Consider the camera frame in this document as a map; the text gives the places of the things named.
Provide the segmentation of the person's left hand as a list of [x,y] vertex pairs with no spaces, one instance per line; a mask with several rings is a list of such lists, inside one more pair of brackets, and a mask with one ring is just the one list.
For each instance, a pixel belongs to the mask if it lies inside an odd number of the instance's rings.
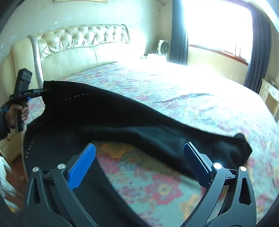
[[21,116],[21,120],[25,122],[28,118],[28,114],[30,112],[29,110],[29,103],[27,102],[25,107],[22,107],[18,104],[12,104],[9,108],[9,110],[6,112],[6,121],[9,126],[9,128],[14,129],[15,128],[15,111],[18,111]]

